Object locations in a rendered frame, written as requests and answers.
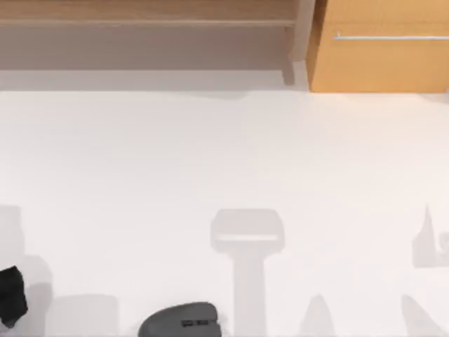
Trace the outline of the open wooden shelf unit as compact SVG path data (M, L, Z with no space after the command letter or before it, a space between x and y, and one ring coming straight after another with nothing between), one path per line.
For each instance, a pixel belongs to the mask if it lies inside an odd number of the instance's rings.
M0 0L0 70L278 70L317 0Z

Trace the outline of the dark grey computer mouse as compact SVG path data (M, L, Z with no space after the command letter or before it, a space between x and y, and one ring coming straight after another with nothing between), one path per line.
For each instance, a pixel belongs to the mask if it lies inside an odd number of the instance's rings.
M164 308L150 315L137 337L222 337L217 308L193 302Z

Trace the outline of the wooden cupboard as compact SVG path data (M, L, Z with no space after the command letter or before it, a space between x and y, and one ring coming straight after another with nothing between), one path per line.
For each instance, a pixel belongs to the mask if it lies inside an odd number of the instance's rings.
M316 0L306 57L315 93L449 91L449 41L341 41L337 33L449 36L449 0Z

